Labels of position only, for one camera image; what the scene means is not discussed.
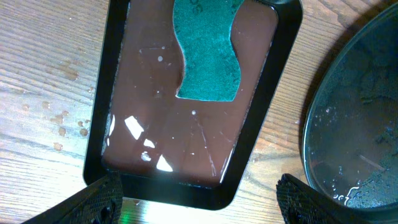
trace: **wooden surface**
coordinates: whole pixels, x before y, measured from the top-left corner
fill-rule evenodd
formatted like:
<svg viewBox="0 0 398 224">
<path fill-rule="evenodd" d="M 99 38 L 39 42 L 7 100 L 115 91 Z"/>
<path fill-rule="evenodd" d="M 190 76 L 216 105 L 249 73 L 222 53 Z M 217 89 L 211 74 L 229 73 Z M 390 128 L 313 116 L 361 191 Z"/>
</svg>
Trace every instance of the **wooden surface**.
<svg viewBox="0 0 398 224">
<path fill-rule="evenodd" d="M 282 223 L 275 185 L 286 172 L 305 180 L 300 130 L 322 75 L 396 1 L 303 0 L 300 32 L 232 204 L 209 212 L 124 200 L 121 223 Z M 85 187 L 107 9 L 108 0 L 0 1 L 0 223 L 23 222 Z"/>
</svg>

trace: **black tray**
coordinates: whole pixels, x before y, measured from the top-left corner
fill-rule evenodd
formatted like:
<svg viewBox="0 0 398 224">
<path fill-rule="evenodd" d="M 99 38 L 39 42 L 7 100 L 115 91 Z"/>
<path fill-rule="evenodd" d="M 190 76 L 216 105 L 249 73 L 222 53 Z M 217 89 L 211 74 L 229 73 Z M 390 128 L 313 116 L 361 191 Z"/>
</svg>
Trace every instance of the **black tray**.
<svg viewBox="0 0 398 224">
<path fill-rule="evenodd" d="M 83 171 L 83 178 L 87 185 L 92 184 L 108 172 L 101 164 L 101 151 L 129 2 L 130 0 L 110 0 L 109 4 Z M 300 0 L 263 0 L 260 2 L 269 5 L 276 11 L 278 24 L 247 118 L 222 184 L 214 188 L 204 188 L 181 184 L 170 179 L 150 179 L 122 173 L 121 181 L 125 197 L 208 210 L 222 209 L 232 202 L 303 16 Z"/>
</svg>

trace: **green cloth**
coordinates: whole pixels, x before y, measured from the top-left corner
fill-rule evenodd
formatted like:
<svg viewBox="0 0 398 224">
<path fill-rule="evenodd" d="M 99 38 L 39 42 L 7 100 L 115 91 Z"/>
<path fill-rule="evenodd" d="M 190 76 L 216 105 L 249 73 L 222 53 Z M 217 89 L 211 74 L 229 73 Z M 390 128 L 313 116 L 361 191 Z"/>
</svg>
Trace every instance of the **green cloth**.
<svg viewBox="0 0 398 224">
<path fill-rule="evenodd" d="M 177 97 L 234 100 L 241 70 L 231 43 L 231 28 L 243 1 L 175 0 L 174 31 L 185 63 Z"/>
</svg>

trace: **wooden table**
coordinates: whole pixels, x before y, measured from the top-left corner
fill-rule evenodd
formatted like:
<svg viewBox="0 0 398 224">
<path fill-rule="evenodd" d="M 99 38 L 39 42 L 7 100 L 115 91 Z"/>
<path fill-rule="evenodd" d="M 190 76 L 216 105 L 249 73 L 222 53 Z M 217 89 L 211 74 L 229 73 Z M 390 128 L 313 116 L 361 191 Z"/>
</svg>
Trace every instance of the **wooden table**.
<svg viewBox="0 0 398 224">
<path fill-rule="evenodd" d="M 232 204 L 209 212 L 124 200 L 121 223 L 282 223 L 275 185 L 305 181 L 300 142 L 319 81 L 345 43 L 397 0 L 302 0 L 303 23 Z M 0 1 L 0 223 L 85 187 L 108 0 Z"/>
</svg>

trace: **green sponge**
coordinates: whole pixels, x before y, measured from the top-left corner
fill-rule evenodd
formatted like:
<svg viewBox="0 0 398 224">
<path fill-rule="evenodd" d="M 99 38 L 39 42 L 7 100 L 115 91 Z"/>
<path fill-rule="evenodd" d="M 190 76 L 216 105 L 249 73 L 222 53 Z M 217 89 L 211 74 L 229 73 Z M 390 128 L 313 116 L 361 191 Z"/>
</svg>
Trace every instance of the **green sponge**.
<svg viewBox="0 0 398 224">
<path fill-rule="evenodd" d="M 231 28 L 243 1 L 175 0 L 174 31 L 185 64 L 177 97 L 234 100 L 241 70 L 231 43 Z"/>
</svg>

